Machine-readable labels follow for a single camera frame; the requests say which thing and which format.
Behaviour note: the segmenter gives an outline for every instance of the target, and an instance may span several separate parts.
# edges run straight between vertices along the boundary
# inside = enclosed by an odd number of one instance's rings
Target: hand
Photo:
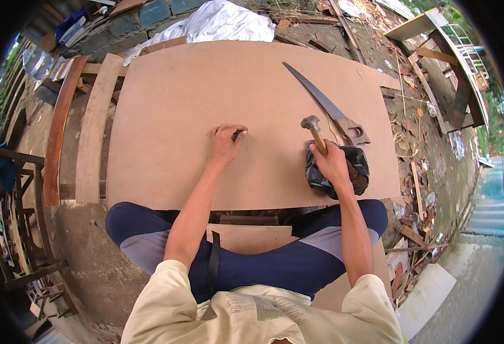
[[[232,136],[240,132],[233,142]],[[210,162],[219,164],[222,168],[239,155],[244,137],[248,134],[248,128],[239,124],[222,124],[212,129],[212,156]]]
[[[317,145],[309,145],[319,171],[332,183],[337,193],[339,191],[349,191],[353,194],[353,186],[349,180],[348,162],[345,159],[345,152],[327,139],[324,139],[324,144],[328,150],[327,156],[321,154]]]

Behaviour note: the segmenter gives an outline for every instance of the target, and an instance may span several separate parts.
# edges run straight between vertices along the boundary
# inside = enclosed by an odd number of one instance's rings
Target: hammer
[[[319,122],[318,117],[316,115],[312,114],[311,116],[304,118],[301,121],[300,125],[304,129],[309,129],[309,131],[311,132],[311,135],[313,135],[315,142],[317,142],[317,147],[319,147],[321,154],[323,156],[327,156],[328,150],[326,149],[326,146],[324,145],[324,141],[321,138],[321,135],[319,135],[321,128],[319,128],[318,122]]]

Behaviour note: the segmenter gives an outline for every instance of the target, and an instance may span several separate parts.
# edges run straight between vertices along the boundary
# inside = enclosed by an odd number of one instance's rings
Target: stone wall
[[[88,55],[88,62],[100,63],[107,53],[116,54],[152,38],[171,24],[188,17],[192,9],[207,0],[149,0],[98,26],[63,54],[70,58]]]

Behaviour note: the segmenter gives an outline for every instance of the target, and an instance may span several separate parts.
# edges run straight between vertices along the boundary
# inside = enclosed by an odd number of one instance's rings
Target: navy blue pants
[[[386,230],[386,208],[379,200],[361,200],[359,207],[374,245]],[[156,211],[133,203],[115,204],[106,217],[112,241],[146,273],[152,275],[164,258],[166,240],[177,211]],[[339,205],[293,218],[292,235],[299,240],[272,251],[244,255],[221,249],[216,291],[262,284],[284,288],[313,299],[315,293],[343,273],[342,225]],[[212,244],[200,242],[188,277],[197,303],[211,297],[208,259]]]

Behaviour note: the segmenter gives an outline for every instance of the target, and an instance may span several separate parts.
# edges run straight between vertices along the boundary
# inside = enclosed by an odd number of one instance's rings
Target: person
[[[299,240],[242,255],[204,239],[216,185],[247,134],[229,124],[212,131],[210,159],[178,214],[132,203],[109,211],[110,237],[151,275],[122,343],[402,342],[384,284],[373,274],[372,245],[386,229],[386,209],[355,199],[345,154],[329,141],[326,157],[310,149],[340,204],[293,220]],[[342,311],[312,307],[315,293],[346,271],[352,289]]]

